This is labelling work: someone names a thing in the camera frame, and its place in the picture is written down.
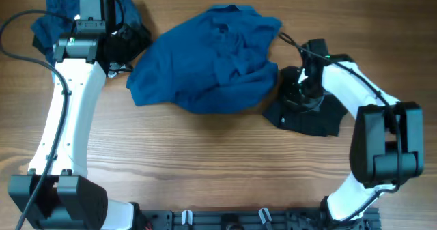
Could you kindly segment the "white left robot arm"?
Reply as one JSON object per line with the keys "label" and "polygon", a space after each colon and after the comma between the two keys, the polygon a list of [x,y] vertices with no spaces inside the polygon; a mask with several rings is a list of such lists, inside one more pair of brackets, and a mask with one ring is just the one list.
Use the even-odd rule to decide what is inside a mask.
{"label": "white left robot arm", "polygon": [[8,194],[22,212],[17,228],[134,229],[138,207],[110,199],[87,178],[87,148],[98,96],[107,77],[106,29],[63,34],[55,45],[55,86],[46,125],[25,175]]}

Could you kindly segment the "blue polo shirt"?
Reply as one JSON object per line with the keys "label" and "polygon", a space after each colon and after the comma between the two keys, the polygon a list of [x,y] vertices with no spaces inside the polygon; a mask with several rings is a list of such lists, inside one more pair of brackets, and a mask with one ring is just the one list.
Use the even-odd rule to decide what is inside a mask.
{"label": "blue polo shirt", "polygon": [[268,53],[281,26],[251,6],[213,6],[160,35],[126,87],[137,106],[171,102],[200,114],[254,107],[277,84]]}

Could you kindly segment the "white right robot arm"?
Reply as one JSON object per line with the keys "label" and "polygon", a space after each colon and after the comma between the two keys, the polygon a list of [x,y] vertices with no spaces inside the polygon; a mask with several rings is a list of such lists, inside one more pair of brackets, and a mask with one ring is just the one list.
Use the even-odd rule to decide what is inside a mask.
{"label": "white right robot arm", "polygon": [[344,115],[353,116],[350,174],[320,207],[325,225],[351,225],[382,195],[422,174],[423,112],[382,91],[347,55],[302,62],[280,71],[276,109],[265,115],[279,128],[311,136],[336,136]]}

